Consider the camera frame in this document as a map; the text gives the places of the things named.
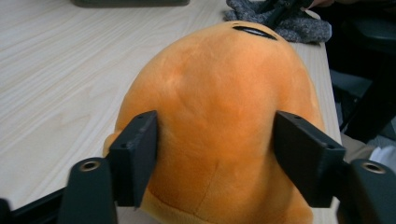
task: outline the gray fabric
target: gray fabric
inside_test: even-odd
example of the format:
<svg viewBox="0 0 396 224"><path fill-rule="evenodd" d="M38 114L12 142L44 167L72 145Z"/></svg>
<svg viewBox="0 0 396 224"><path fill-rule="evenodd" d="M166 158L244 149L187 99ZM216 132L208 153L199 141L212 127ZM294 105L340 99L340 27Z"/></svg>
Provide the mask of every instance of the gray fabric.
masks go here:
<svg viewBox="0 0 396 224"><path fill-rule="evenodd" d="M226 21L252 21L265 25L273 10L257 13L263 1L227 0L227 5L233 10L225 12ZM326 42L332 36L332 27L326 21L317 20L299 8L292 11L275 28L275 32L289 42L313 43Z"/></svg>

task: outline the orange plush toy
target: orange plush toy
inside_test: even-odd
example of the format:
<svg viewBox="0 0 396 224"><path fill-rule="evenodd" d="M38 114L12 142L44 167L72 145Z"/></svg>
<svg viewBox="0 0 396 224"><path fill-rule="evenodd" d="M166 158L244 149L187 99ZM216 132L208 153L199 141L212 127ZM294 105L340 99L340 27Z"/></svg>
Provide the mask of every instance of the orange plush toy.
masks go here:
<svg viewBox="0 0 396 224"><path fill-rule="evenodd" d="M155 56L126 93L115 133L158 111L157 164L142 209L162 223L311 223L276 161L277 110L323 130L315 89L290 44L257 23L230 21Z"/></svg>

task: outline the floor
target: floor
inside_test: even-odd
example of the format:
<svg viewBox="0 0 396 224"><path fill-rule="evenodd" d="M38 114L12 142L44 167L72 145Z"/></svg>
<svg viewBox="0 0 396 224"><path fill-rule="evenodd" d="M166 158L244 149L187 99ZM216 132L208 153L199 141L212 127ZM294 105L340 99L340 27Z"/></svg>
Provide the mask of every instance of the floor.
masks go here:
<svg viewBox="0 0 396 224"><path fill-rule="evenodd" d="M338 73L333 70L331 70L331 77L338 122L341 125L343 121L343 112L340 99L337 97L337 92L347 91L347 93L349 93L353 99L362 97L364 92L370 86L371 80L362 77L355 77L348 74ZM393 119L393 121L384 129L384 131L380 135L368 142L368 145L373 145L377 147L385 147L389 145L396 146L395 130L396 118Z"/></svg>

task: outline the gray fuzzy cloth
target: gray fuzzy cloth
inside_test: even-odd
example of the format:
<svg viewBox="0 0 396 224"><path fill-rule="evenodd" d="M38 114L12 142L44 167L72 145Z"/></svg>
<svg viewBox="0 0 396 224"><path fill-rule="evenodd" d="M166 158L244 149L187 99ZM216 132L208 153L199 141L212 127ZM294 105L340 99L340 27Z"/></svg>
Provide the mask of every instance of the gray fuzzy cloth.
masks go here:
<svg viewBox="0 0 396 224"><path fill-rule="evenodd" d="M233 9L225 12L226 21L252 21L265 25L274 11L272 9L258 13L263 1L227 0L226 2ZM279 0L280 4L285 2L286 0ZM328 22L314 19L299 8L296 9L287 18L282 19L275 28L277 34L289 42L298 43L326 42L332 37L332 26Z"/></svg>

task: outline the wood grain surface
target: wood grain surface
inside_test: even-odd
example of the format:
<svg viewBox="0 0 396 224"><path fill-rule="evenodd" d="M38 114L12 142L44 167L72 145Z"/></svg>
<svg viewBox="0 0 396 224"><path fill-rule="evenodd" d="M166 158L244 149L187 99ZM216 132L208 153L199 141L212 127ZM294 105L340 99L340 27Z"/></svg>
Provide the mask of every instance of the wood grain surface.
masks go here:
<svg viewBox="0 0 396 224"><path fill-rule="evenodd" d="M185 7L82 8L68 0L0 0L0 197L19 208L64 187L69 168L101 156L121 100L161 49L222 22L225 0ZM292 44L340 140L323 44ZM120 223L157 223L119 208ZM315 223L335 223L315 209Z"/></svg>

